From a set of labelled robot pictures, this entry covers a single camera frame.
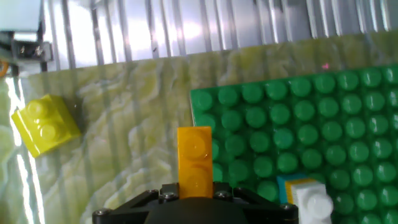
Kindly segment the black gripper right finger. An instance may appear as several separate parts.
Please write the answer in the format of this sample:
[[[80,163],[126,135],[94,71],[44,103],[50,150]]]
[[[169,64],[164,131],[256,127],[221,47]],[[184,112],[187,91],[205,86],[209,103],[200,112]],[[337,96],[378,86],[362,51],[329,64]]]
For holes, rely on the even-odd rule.
[[[226,182],[215,182],[213,190],[217,223],[299,223],[295,205],[271,202],[248,188],[233,188]]]

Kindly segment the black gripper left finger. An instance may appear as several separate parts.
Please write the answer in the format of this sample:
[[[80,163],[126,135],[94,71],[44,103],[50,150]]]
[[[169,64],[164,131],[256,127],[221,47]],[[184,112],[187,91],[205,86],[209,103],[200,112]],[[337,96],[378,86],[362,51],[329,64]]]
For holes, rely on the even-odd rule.
[[[163,184],[160,190],[146,190],[118,208],[99,208],[92,213],[93,224],[145,223],[159,205],[178,200],[179,184]]]

